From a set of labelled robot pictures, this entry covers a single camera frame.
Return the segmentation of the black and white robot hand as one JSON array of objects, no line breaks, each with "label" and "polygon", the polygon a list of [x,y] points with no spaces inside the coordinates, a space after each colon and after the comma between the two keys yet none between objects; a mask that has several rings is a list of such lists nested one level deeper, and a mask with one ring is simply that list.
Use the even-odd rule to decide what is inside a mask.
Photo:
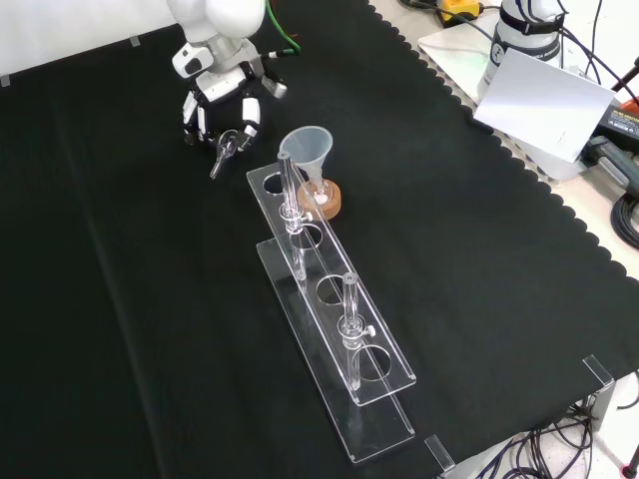
[{"label": "black and white robot hand", "polygon": [[176,72],[190,82],[183,105],[185,141],[219,145],[222,135],[213,130],[209,117],[215,106],[239,97],[242,125],[236,129],[235,148],[247,150],[260,130],[262,118],[261,104],[252,87],[261,84],[271,95],[282,98],[288,86],[268,63],[297,54],[293,48],[261,54],[248,39],[185,44],[173,58]]}]

